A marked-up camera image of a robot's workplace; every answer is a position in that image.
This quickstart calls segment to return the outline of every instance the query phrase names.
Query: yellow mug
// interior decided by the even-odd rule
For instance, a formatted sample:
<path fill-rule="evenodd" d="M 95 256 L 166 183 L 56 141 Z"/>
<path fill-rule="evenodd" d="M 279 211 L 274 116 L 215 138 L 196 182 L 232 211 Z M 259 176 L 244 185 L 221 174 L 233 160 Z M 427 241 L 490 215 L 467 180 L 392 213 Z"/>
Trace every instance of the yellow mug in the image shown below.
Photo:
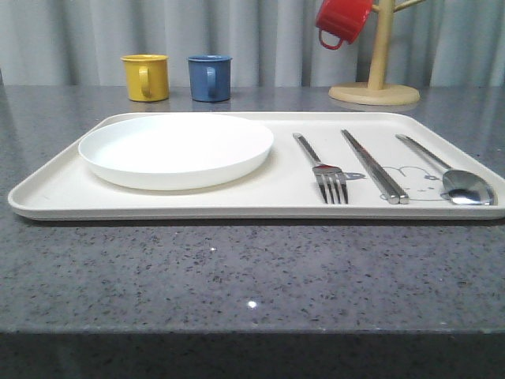
<path fill-rule="evenodd" d="M 166 55 L 125 55 L 128 97 L 133 101 L 160 101 L 168 99 L 168 68 Z"/>

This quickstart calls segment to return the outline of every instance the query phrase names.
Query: blue mug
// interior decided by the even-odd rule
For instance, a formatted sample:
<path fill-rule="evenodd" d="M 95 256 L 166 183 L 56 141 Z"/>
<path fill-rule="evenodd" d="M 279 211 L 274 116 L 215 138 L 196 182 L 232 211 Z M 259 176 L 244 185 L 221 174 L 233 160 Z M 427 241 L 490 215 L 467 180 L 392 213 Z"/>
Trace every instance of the blue mug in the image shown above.
<path fill-rule="evenodd" d="M 231 57 L 193 55 L 188 58 L 191 97 L 196 101 L 216 102 L 230 98 Z"/>

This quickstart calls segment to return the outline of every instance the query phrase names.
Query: spoon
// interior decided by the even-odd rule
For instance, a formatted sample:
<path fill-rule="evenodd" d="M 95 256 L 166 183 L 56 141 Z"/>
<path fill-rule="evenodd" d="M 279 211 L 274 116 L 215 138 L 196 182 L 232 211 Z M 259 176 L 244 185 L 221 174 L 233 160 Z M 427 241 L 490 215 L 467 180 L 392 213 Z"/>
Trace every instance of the spoon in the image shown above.
<path fill-rule="evenodd" d="M 495 194 L 492 187 L 480 176 L 464 170 L 455 170 L 427 148 L 404 134 L 396 137 L 407 146 L 436 161 L 446 171 L 442 176 L 443 188 L 456 205 L 493 205 Z"/>

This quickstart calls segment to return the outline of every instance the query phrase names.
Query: red mug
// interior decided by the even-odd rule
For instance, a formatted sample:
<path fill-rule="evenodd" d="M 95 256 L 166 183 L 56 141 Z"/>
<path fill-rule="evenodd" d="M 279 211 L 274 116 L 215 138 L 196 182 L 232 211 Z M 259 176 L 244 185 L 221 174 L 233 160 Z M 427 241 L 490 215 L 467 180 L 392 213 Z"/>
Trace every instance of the red mug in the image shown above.
<path fill-rule="evenodd" d="M 344 41 L 349 44 L 354 42 L 365 26 L 372 4 L 373 0 L 324 0 L 316 18 L 321 45 L 330 50 L 337 50 Z M 325 43 L 323 31 L 340 38 L 339 43 L 336 45 Z"/>

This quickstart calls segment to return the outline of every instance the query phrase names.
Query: granite countertop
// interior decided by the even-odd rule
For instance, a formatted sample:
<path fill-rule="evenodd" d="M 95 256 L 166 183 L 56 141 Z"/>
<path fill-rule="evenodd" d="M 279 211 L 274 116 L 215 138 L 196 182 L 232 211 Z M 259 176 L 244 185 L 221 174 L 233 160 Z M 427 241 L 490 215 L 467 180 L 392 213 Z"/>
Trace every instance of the granite countertop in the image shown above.
<path fill-rule="evenodd" d="M 0 87 L 1 332 L 503 332 L 505 222 L 34 222 L 7 193 L 101 120 L 143 111 L 393 111 L 505 176 L 505 90 L 431 88 L 359 107 L 327 88 Z"/>

